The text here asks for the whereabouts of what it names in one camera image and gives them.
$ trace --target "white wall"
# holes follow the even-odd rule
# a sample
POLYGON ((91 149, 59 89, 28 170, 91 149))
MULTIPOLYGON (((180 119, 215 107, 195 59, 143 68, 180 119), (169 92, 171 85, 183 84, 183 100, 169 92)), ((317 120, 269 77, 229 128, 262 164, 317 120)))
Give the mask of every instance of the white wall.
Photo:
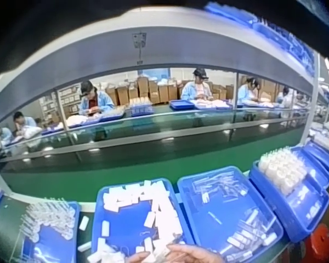
MULTIPOLYGON (((195 68, 171 68, 171 77, 182 80, 194 79, 193 72, 195 68)), ((222 70, 206 70, 209 81, 214 84, 223 86, 234 85, 235 74, 234 72, 225 72, 222 70)))
MULTIPOLYGON (((32 118, 40 118, 43 119, 43 112, 40 106, 39 100, 35 100, 32 103, 24 106, 18 111, 22 112, 24 116, 32 117, 32 118)), ((13 114, 7 117, 0 123, 0 127, 9 128, 12 132, 16 129, 16 126, 13 122, 13 114)))
POLYGON ((119 82, 123 82, 125 79, 128 79, 130 81, 134 81, 138 78, 138 72, 137 71, 128 71, 128 72, 122 72, 117 74, 111 74, 99 78, 93 78, 90 81, 93 83, 93 85, 96 85, 100 82, 109 82, 112 84, 119 84, 119 82))

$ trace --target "orange object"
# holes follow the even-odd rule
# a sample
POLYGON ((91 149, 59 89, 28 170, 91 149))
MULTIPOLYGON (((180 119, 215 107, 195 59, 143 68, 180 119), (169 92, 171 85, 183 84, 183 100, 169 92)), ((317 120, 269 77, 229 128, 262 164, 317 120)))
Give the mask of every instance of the orange object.
POLYGON ((329 229, 325 224, 319 224, 304 244, 302 263, 329 262, 329 229))

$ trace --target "dark hair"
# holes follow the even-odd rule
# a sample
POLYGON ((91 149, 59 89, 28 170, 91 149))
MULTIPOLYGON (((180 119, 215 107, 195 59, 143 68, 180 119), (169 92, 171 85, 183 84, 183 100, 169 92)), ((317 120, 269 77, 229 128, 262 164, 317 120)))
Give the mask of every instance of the dark hair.
POLYGON ((283 95, 286 96, 287 94, 289 94, 289 88, 288 87, 284 87, 283 88, 283 95))
POLYGON ((22 112, 18 111, 13 115, 13 120, 15 121, 16 119, 23 117, 22 112))
POLYGON ((251 83, 255 88, 259 85, 258 81, 254 77, 250 77, 246 79, 247 83, 251 83))
POLYGON ((82 93, 82 95, 88 94, 93 89, 96 90, 96 87, 94 87, 94 85, 91 83, 91 81, 83 81, 81 83, 81 93, 82 93))

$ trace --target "dark cap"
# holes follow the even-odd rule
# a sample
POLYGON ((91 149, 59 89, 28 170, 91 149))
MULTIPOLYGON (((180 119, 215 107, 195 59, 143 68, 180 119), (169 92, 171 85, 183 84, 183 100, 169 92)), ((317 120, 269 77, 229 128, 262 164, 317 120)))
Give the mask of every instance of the dark cap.
POLYGON ((247 78, 246 82, 251 83, 251 85, 254 86, 255 88, 259 86, 259 82, 253 77, 247 78))
POLYGON ((208 79, 206 75, 206 71, 203 68, 197 68, 193 73, 195 76, 199 77, 200 79, 208 79))
POLYGON ((95 87, 90 81, 83 81, 81 84, 81 93, 83 96, 89 94, 95 87))

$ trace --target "human hand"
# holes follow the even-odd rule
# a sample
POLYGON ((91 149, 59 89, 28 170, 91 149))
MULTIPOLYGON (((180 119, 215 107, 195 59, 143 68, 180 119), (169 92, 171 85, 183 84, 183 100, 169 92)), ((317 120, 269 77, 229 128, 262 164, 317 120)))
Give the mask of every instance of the human hand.
POLYGON ((149 252, 136 253, 126 258, 126 263, 141 263, 149 254, 149 252))
POLYGON ((195 97, 195 100, 205 100, 206 99, 206 96, 204 94, 199 94, 198 96, 195 97))
POLYGON ((168 263, 224 263, 219 254, 194 245, 168 245, 168 263))

